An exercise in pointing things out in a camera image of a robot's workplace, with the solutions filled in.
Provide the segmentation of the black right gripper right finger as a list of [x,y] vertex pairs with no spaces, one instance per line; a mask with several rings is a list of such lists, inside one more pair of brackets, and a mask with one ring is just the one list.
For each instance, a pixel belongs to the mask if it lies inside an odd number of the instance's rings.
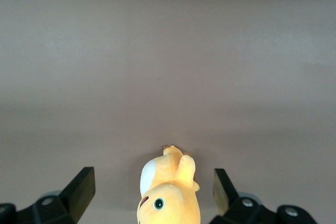
[[298,206],[281,205],[273,212],[254,195],[239,194],[222,168],[214,169],[213,196],[219,214],[211,223],[316,223]]

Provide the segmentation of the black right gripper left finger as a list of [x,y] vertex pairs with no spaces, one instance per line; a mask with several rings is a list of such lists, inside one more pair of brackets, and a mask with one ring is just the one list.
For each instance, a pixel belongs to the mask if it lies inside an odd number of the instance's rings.
[[84,167],[62,191],[42,195],[18,211],[1,204],[1,223],[78,223],[95,195],[95,169]]

